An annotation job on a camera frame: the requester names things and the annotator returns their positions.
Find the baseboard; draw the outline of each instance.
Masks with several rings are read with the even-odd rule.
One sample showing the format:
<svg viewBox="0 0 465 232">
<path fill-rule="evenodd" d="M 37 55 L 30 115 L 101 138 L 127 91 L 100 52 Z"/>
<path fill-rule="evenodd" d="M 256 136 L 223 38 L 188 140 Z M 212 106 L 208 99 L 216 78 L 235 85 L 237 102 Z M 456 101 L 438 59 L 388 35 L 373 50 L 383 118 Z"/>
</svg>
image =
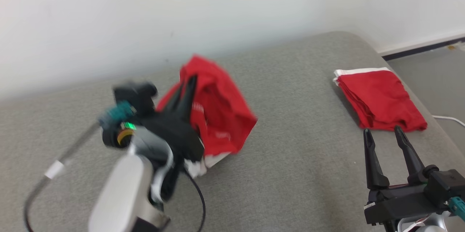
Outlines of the baseboard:
<svg viewBox="0 0 465 232">
<path fill-rule="evenodd" d="M 465 32 L 453 32 L 443 34 L 433 39 L 423 39 L 417 42 L 409 42 L 391 46 L 382 50 L 377 50 L 379 55 L 385 59 L 392 60 L 415 53 L 425 52 L 435 48 L 440 48 L 457 42 L 465 42 Z"/>
</svg>

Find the black cable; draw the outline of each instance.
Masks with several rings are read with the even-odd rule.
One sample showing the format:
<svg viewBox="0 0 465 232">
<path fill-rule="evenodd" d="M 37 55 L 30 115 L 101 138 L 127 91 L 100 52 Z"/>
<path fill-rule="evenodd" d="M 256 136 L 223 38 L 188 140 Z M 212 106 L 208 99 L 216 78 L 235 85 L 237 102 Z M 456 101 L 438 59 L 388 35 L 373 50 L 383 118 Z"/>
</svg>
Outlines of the black cable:
<svg viewBox="0 0 465 232">
<path fill-rule="evenodd" d="M 199 197 L 202 200 L 202 208 L 203 208 L 202 222 L 201 222 L 201 225 L 199 226 L 199 230 L 197 230 L 197 232 L 201 232 L 202 228 L 203 228 L 203 224 L 205 222 L 205 215 L 206 215 L 206 212 L 205 212 L 205 200 L 203 198 L 201 189 L 199 188 L 197 183 L 194 181 L 194 179 L 191 177 L 191 175 L 189 174 L 189 172 L 187 171 L 186 168 L 184 169 L 184 174 L 186 174 L 186 176 L 191 180 L 192 184 L 195 186 L 195 188 L 197 189 L 197 192 L 199 193 Z"/>
<path fill-rule="evenodd" d="M 86 132 L 81 134 L 81 136 L 78 138 L 76 142 L 73 143 L 73 145 L 70 146 L 70 148 L 63 153 L 62 156 L 58 158 L 58 161 L 61 162 L 62 164 L 65 163 L 65 161 L 72 156 L 78 149 L 86 143 L 86 141 L 92 136 L 92 134 L 100 127 L 98 123 L 92 124 Z M 26 230 L 28 232 L 34 232 L 32 230 L 31 225 L 29 223 L 29 209 L 31 208 L 31 205 L 34 201 L 34 199 L 40 194 L 40 192 L 50 183 L 51 179 L 48 178 L 47 176 L 43 176 L 42 179 L 37 183 L 37 185 L 34 187 L 32 192 L 28 195 L 28 198 L 26 199 L 24 203 L 24 209 L 23 209 L 23 219 L 24 219 L 24 225 L 26 227 Z"/>
</svg>

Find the folded red cloth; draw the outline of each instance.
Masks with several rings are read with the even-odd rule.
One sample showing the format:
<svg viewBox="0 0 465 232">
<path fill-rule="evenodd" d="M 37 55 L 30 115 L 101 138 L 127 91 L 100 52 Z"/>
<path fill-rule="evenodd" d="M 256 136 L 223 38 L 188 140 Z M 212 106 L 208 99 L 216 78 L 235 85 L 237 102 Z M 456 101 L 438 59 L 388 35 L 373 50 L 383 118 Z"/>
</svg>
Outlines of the folded red cloth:
<svg viewBox="0 0 465 232">
<path fill-rule="evenodd" d="M 387 68 L 336 70 L 335 81 L 359 115 L 360 128 L 405 132 L 425 130 L 422 114 L 404 86 Z"/>
<path fill-rule="evenodd" d="M 197 87 L 191 112 L 191 125 L 200 132 L 204 155 L 237 153 L 257 123 L 239 89 L 228 73 L 216 63 L 194 55 L 180 72 L 176 84 L 158 103 L 161 110 L 178 89 L 197 75 Z"/>
</svg>

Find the wire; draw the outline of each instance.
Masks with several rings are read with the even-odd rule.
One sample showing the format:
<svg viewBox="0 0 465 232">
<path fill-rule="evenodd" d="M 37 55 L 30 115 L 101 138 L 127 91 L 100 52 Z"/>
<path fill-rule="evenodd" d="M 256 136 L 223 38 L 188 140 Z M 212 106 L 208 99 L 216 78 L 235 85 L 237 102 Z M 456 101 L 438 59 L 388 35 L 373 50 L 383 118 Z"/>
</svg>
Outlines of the wire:
<svg viewBox="0 0 465 232">
<path fill-rule="evenodd" d="M 201 189 L 199 188 L 199 186 L 198 186 L 197 183 L 194 181 L 194 179 L 193 179 L 192 176 L 189 174 L 189 172 L 187 171 L 186 168 L 184 168 L 184 174 L 186 174 L 186 176 L 191 180 L 192 184 L 193 184 L 193 185 L 195 186 L 195 188 L 197 189 L 197 192 L 199 193 L 199 197 L 201 198 L 201 201 L 202 201 L 202 208 L 203 208 L 202 222 L 201 222 L 201 225 L 199 226 L 199 229 L 197 230 L 197 232 L 201 232 L 201 231 L 202 231 L 202 228 L 203 228 L 203 224 L 204 224 L 204 222 L 205 222 L 205 216 L 206 216 L 206 212 L 205 212 L 205 200 L 204 200 L 204 198 L 203 198 Z"/>
<path fill-rule="evenodd" d="M 78 138 L 76 142 L 73 143 L 73 145 L 68 148 L 65 153 L 63 153 L 62 156 L 58 158 L 57 161 L 55 161 L 50 168 L 47 170 L 45 175 L 42 177 L 42 179 L 35 185 L 34 189 L 32 192 L 28 195 L 28 198 L 26 199 L 24 203 L 24 209 L 23 209 L 23 219 L 24 219 L 24 225 L 28 232 L 34 232 L 34 230 L 31 228 L 31 224 L 29 223 L 29 209 L 31 208 L 31 205 L 35 198 L 40 194 L 40 192 L 46 187 L 50 181 L 55 177 L 56 174 L 58 174 L 59 171 L 62 171 L 63 169 L 63 163 L 70 158 L 78 149 L 86 143 L 86 141 L 92 136 L 92 134 L 99 128 L 98 123 L 92 124 L 86 132 L 81 134 L 81 136 Z"/>
<path fill-rule="evenodd" d="M 452 120 L 452 121 L 458 122 L 460 125 L 462 125 L 462 126 L 465 127 L 465 123 L 463 123 L 462 121 L 459 121 L 459 120 L 456 119 L 456 118 L 446 117 L 446 116 L 435 116 L 435 115 L 433 115 L 433 118 L 450 119 L 450 120 Z"/>
</svg>

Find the black baseboard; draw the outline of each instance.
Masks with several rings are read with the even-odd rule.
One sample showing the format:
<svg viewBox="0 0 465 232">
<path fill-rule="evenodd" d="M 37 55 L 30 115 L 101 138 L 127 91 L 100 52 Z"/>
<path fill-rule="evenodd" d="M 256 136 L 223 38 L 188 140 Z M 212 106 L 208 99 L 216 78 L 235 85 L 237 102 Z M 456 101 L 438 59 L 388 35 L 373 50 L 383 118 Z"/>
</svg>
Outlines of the black baseboard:
<svg viewBox="0 0 465 232">
<path fill-rule="evenodd" d="M 393 60 L 395 58 L 402 58 L 402 57 L 405 57 L 405 56 L 414 55 L 414 54 L 417 54 L 417 53 L 427 52 L 429 50 L 434 50 L 434 49 L 437 49 L 437 48 L 441 48 L 441 47 L 444 47 L 444 46 L 447 46 L 447 45 L 452 45 L 452 44 L 455 44 L 455 43 L 458 43 L 458 42 L 465 42 L 465 37 L 457 38 L 456 40 L 448 40 L 448 41 L 445 41 L 445 42 L 436 43 L 436 44 L 433 44 L 433 45 L 428 45 L 428 46 L 424 46 L 424 47 L 420 47 L 420 48 L 416 48 L 416 49 L 412 49 L 412 50 L 406 50 L 404 52 L 394 53 L 394 54 L 391 54 L 391 55 L 385 55 L 385 56 L 383 56 L 383 59 L 385 61 L 388 61 L 388 60 Z"/>
</svg>

